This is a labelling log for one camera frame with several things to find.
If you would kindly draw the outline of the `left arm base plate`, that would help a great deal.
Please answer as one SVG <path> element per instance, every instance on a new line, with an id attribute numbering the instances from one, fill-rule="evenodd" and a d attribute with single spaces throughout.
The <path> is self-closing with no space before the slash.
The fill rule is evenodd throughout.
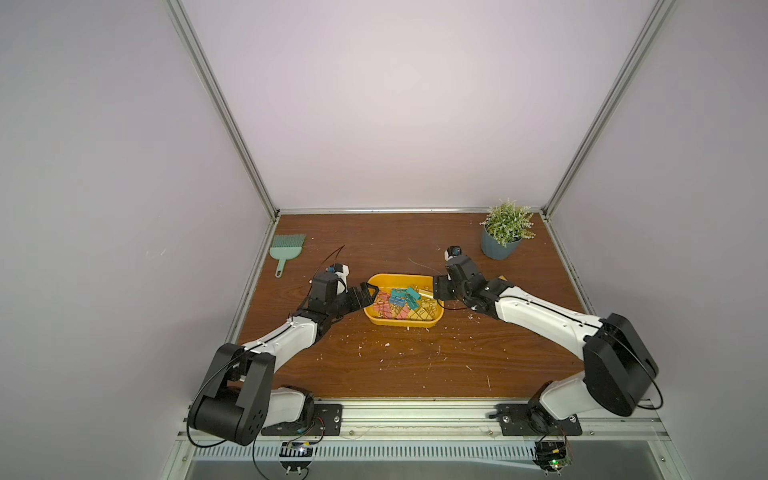
<path id="1" fill-rule="evenodd" d="M 339 436 L 343 420 L 343 405 L 340 403 L 314 404 L 309 410 L 305 409 L 298 420 L 283 422 L 264 427 L 262 436 Z"/>

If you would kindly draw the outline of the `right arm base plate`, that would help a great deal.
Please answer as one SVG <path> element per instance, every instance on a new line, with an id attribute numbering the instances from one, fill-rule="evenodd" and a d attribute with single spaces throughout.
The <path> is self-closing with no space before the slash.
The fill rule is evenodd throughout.
<path id="1" fill-rule="evenodd" d="M 580 436 L 583 430 L 577 416 L 557 420 L 539 407 L 522 403 L 494 406 L 488 418 L 498 423 L 503 436 Z"/>

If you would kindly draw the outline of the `yellow plastic storage box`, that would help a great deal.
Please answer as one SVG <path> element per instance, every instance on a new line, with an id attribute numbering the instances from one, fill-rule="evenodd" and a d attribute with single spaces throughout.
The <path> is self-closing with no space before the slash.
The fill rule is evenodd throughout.
<path id="1" fill-rule="evenodd" d="M 445 308 L 434 299 L 431 276 L 381 273 L 368 283 L 378 288 L 374 303 L 364 309 L 375 325 L 430 328 L 444 316 Z"/>

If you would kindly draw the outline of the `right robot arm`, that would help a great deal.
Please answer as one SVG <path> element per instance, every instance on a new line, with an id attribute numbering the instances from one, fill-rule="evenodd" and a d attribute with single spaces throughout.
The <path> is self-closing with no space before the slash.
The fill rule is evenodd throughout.
<path id="1" fill-rule="evenodd" d="M 457 246 L 445 259 L 446 273 L 433 278 L 437 300 L 459 301 L 476 314 L 527 329 L 582 362 L 580 372 L 543 385 L 528 401 L 526 414 L 539 429 L 596 409 L 629 417 L 643 407 L 659 368 L 629 319 L 581 314 L 500 277 L 487 279 Z"/>

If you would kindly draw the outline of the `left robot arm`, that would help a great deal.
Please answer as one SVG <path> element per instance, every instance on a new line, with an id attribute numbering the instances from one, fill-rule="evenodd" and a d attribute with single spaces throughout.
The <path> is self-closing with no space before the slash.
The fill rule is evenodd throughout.
<path id="1" fill-rule="evenodd" d="M 190 405 L 186 428 L 243 446 L 267 428 L 288 435 L 312 431 L 313 395 L 293 387 L 275 389 L 274 375 L 336 322 L 375 303 L 377 286 L 349 286 L 347 276 L 341 264 L 315 275 L 305 299 L 283 325 L 246 344 L 220 346 Z"/>

